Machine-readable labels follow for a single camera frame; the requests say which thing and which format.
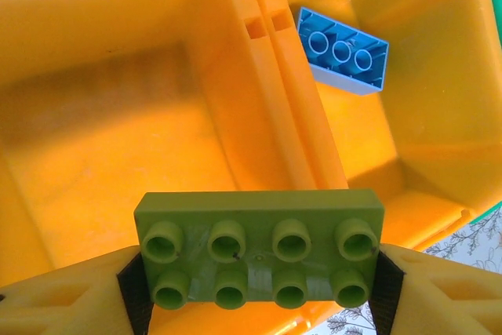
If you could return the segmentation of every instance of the orange plastic container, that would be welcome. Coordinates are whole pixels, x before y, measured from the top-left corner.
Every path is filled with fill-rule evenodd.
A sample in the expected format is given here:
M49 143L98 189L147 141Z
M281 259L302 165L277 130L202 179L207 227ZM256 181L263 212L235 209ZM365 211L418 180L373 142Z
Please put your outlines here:
M391 43L381 95L314 82L301 5ZM384 241L416 249L502 196L490 0L0 0L0 14L0 286L136 244L145 191L348 180L384 201ZM155 309L151 333L302 333L336 309L188 304Z

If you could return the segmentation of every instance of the lego stud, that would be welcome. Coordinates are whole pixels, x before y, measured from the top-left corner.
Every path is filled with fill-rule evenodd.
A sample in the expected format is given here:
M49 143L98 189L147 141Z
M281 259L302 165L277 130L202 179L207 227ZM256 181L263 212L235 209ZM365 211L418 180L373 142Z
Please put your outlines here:
M187 302L190 278L181 271L166 271L161 274L152 291L153 301L161 308L176 310Z
M341 256L352 262L365 260L378 250L377 237L368 223L361 219L342 221L335 229L334 238Z
M351 59L351 55L352 51L348 43L344 41L335 41L331 49L322 54L319 61L329 67L338 67L341 64L347 63Z
M214 300L220 308L240 308L247 301L248 278L239 271L222 271L216 277L214 291Z
M357 75L368 71L373 64L373 58L368 50L360 49L356 51L352 59L344 65L344 69L352 75Z
M280 260L298 262L311 251L312 243L307 227L296 219L283 220L272 232L272 249Z
M305 53L308 59L315 59L318 56L328 51L329 41L328 37L321 31L313 31L306 38L302 38L303 43L307 45Z
M295 309L307 301L307 280L296 270L285 270L272 277L272 293L277 305L284 309Z
M209 255L217 262L231 263L239 260L246 251L246 232L233 220L213 225L207 243Z
M183 248L183 231L168 221L155 223L143 238L142 254L156 263L171 263Z
M369 289L357 270L341 270L329 278L333 297L342 308L356 308L369 299Z

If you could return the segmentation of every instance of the black rubber pad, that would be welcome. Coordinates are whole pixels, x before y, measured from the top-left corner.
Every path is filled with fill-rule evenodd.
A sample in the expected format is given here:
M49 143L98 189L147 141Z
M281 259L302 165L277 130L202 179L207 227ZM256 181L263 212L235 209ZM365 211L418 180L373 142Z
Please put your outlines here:
M140 253L118 273L117 279L134 335L146 335L154 304L150 300Z
M376 263L373 291L369 298L369 308L373 315L377 335L391 334L404 276L404 271L380 251Z

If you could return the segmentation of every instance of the lime green lego duplo plate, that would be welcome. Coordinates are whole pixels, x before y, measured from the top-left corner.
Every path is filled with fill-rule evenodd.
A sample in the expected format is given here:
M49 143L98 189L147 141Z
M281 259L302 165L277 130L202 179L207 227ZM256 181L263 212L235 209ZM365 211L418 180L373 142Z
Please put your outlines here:
M372 289L384 208L371 190L173 192L147 193L134 215L163 308L355 307Z

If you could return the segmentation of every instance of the blue lego duplo brick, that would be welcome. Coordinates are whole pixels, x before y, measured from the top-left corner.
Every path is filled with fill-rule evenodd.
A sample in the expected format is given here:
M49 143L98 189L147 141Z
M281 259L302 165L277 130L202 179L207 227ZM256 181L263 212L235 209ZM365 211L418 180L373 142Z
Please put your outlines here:
M359 95L384 88L388 42L304 7L296 29L315 80Z

